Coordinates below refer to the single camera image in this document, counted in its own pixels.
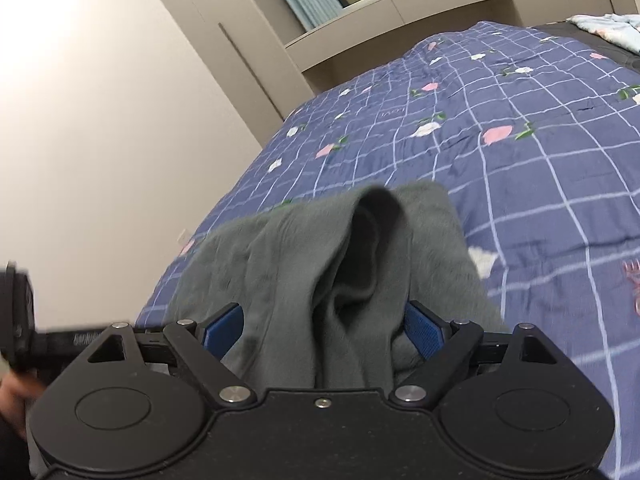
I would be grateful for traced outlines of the person's hand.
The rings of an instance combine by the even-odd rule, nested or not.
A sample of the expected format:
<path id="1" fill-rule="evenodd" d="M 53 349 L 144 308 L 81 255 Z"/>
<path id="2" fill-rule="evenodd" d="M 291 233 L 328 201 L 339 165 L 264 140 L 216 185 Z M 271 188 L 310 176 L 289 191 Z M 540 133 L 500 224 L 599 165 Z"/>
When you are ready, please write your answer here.
<path id="1" fill-rule="evenodd" d="M 1 416 L 20 437 L 26 437 L 26 403 L 35 401 L 46 385 L 32 373 L 17 374 L 9 370 L 1 379 Z"/>

